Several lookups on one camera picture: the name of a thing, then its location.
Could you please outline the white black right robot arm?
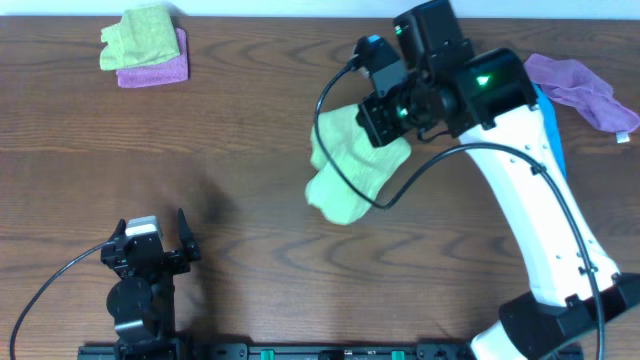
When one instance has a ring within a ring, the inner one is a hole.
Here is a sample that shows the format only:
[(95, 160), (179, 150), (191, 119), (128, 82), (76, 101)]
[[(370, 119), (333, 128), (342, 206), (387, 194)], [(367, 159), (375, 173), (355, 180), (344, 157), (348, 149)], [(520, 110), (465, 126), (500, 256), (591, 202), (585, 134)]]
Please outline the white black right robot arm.
[(493, 191), (520, 248), (529, 291), (500, 307), (470, 348), (478, 359), (550, 359), (639, 302), (590, 231), (555, 160), (537, 95), (520, 58), (476, 54), (446, 1), (399, 15), (397, 44), (360, 39), (353, 65), (374, 90), (358, 123), (382, 147), (445, 124)]

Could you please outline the light green cloth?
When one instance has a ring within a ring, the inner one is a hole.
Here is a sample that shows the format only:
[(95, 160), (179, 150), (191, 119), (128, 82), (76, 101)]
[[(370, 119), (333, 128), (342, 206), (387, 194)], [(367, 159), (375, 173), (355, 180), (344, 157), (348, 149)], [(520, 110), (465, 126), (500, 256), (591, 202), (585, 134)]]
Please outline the light green cloth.
[(311, 136), (310, 163), (317, 174), (307, 183), (305, 197), (326, 220), (337, 225), (349, 225), (363, 217), (371, 204), (356, 192), (375, 199), (411, 155), (404, 138), (373, 147), (356, 121), (357, 113), (355, 104), (322, 113), (320, 134)]

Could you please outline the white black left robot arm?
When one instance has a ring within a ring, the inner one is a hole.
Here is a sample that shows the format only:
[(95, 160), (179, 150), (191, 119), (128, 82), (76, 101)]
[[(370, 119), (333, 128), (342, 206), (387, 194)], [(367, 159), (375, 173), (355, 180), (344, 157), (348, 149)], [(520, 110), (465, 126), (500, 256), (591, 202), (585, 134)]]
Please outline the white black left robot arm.
[(189, 339), (175, 326), (176, 275), (190, 271), (201, 252), (184, 211), (177, 211), (181, 247), (165, 251), (155, 216), (120, 220), (101, 262), (120, 278), (110, 290), (106, 307), (114, 319), (116, 359), (187, 359)]

